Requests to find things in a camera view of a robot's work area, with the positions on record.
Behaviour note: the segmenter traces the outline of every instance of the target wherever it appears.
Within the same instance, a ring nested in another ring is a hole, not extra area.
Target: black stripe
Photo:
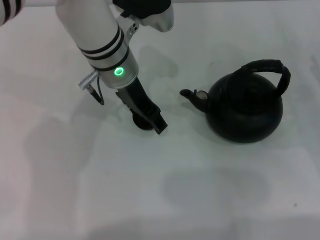
[[[5,17],[4,17],[4,22],[3,24],[5,24],[11,15],[11,6],[10,6],[10,0],[2,0],[3,2],[3,6],[4,6],[4,11],[5,11]]]
[[[126,53],[125,53],[124,57],[122,58],[122,60],[120,62],[118,62],[117,64],[113,65],[113,66],[106,67],[106,68],[98,68],[98,67],[95,67],[95,66],[92,66],[92,65],[91,66],[95,70],[100,71],[100,72],[107,72],[107,71],[113,70],[113,69],[119,67],[121,64],[123,64],[125,62],[125,60],[127,60],[129,53],[130,53],[130,48],[128,47],[128,50],[126,51]]]
[[[22,0],[15,0],[15,15],[14,16],[17,16],[18,13],[20,13],[20,11],[21,11],[21,8],[22,8],[21,1]]]
[[[78,48],[81,50],[81,52],[83,52],[83,53],[85,53],[85,54],[99,54],[99,53],[102,53],[102,52],[108,50],[109,48],[111,48],[111,47],[115,44],[115,42],[117,41],[117,39],[119,38],[119,35],[120,35],[120,27],[119,27],[119,25],[118,25],[118,31],[116,32],[115,37],[112,39],[111,42],[109,42],[109,43],[108,43],[107,45],[105,45],[104,47],[99,48],[99,49],[97,49],[97,50],[83,50],[83,49],[81,49],[80,47],[78,47]]]
[[[104,55],[101,55],[101,56],[88,56],[88,55],[85,55],[85,54],[84,54],[84,56],[85,56],[87,59],[95,60],[95,61],[107,59],[107,58],[111,57],[113,54],[115,54],[115,53],[119,50],[119,48],[121,47],[124,39],[125,39],[125,34],[124,34],[124,32],[121,30],[121,38],[120,38],[120,41],[119,41],[119,43],[117,44],[117,46],[116,46],[114,49],[112,49],[112,51],[110,51],[110,52],[108,52],[108,53],[106,53],[106,54],[104,54]]]

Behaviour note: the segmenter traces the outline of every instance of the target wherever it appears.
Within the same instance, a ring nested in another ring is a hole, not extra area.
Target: black teapot
[[[282,74],[275,87],[255,74]],[[281,122],[283,102],[291,74],[280,60],[259,60],[217,81],[209,93],[181,90],[198,110],[205,113],[211,128],[221,137],[236,143],[254,143],[272,134]]]

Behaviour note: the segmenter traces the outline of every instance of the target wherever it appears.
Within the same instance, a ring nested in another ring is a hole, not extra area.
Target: cable
[[[100,95],[100,98],[101,98],[100,104],[103,106],[103,105],[105,105],[105,100],[104,100],[104,96],[102,95],[102,92],[101,92],[101,89],[100,89],[100,77],[99,76],[96,79],[96,84],[98,86],[98,92],[99,92],[99,95]]]

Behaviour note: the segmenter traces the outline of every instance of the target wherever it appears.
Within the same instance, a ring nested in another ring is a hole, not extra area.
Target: kettle lid
[[[282,74],[275,87],[265,77],[255,74],[274,72]],[[235,71],[226,80],[223,91],[231,106],[247,114],[261,113],[272,107],[288,88],[291,74],[279,60],[260,60],[251,62]]]

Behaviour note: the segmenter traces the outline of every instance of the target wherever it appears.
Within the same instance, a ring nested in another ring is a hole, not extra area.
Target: white table
[[[91,67],[53,7],[0,29],[1,240],[320,238],[320,3],[174,10],[172,31],[141,27],[130,43],[162,136],[113,89],[105,107],[79,89]],[[227,143],[179,91],[260,59],[292,73],[283,120],[262,142]]]

